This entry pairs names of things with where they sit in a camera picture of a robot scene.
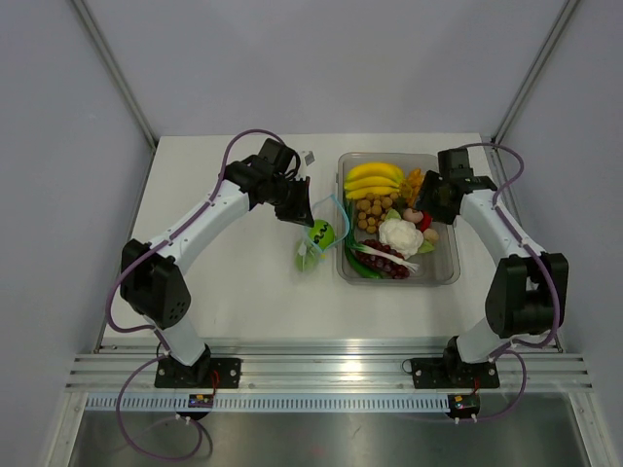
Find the pink peach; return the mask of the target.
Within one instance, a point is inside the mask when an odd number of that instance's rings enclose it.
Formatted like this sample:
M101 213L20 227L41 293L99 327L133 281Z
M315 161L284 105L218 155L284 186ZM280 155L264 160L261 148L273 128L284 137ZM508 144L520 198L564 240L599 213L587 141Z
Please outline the pink peach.
M414 210L412 208L406 208L403 211L402 218L405 221L413 223L413 224L416 225L416 224L418 224L418 223L420 223L422 221L423 214L422 214L421 211Z

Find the beige garlic bulb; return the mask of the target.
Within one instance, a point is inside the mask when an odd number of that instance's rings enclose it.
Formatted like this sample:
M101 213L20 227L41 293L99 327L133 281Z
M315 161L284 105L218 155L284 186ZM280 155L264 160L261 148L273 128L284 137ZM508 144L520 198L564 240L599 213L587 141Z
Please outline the beige garlic bulb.
M424 239L433 245L435 245L440 238L439 233L432 228L426 229L422 234Z

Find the clear zip bag blue zipper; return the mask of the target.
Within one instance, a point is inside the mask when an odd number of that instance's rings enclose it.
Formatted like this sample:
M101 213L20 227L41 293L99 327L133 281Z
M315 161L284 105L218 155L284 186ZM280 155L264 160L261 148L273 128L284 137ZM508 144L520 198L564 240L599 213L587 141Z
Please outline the clear zip bag blue zipper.
M311 206L313 225L303 227L294 247L296 271L307 274L314 271L330 256L348 235L350 220L344 205L335 195L321 199Z

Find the green toy watermelon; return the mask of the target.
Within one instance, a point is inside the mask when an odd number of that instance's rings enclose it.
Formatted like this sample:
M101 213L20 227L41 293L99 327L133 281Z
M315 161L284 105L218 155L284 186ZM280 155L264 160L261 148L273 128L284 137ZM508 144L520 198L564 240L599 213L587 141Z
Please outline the green toy watermelon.
M316 219L308 232L309 240L322 251L327 250L335 240L335 232L332 225L323 219Z

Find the green starfruit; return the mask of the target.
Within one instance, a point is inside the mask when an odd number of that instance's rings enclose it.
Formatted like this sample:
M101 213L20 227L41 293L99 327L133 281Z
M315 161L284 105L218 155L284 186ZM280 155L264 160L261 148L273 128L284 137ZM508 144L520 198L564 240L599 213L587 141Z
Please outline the green starfruit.
M294 265L297 271L307 273L313 271L320 260L320 252L314 243L301 239L295 247Z

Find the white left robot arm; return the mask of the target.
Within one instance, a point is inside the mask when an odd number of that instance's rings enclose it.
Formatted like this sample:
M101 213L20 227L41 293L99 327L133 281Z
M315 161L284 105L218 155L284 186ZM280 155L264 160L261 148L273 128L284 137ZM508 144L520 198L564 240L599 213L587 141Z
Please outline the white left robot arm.
M268 138L257 154L222 161L206 200L165 233L124 246L119 292L160 341L156 387L238 387L240 361L213 358L187 316L192 299L185 274L221 232L259 204L271 205L280 221L312 227L310 180L300 168L295 150Z

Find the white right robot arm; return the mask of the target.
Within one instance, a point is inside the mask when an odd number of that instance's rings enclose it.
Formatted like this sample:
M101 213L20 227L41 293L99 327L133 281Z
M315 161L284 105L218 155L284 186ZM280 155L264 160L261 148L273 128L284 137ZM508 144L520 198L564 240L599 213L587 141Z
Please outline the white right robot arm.
M564 322L567 258L531 239L503 204L503 189L474 173L468 150L439 152L438 168L426 173L416 206L446 225L466 222L487 248L495 274L484 318L451 338L441 356L411 359L420 389L497 388L496 358L515 345L549 345Z

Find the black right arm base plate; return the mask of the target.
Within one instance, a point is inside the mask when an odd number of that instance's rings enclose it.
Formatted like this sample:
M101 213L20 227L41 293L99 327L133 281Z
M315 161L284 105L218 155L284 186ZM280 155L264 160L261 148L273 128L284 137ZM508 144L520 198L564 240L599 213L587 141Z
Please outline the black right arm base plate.
M401 370L413 380L416 389L497 389L500 388L495 364L466 364L442 357L410 358Z

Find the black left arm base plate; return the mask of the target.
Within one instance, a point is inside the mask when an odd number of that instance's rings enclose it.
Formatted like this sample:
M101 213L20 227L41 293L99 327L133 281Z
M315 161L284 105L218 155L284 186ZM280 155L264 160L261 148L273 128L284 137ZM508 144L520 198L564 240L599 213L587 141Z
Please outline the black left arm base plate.
M242 361L238 358L214 358L193 366L184 366L172 357L158 363L155 387L164 389L236 389Z

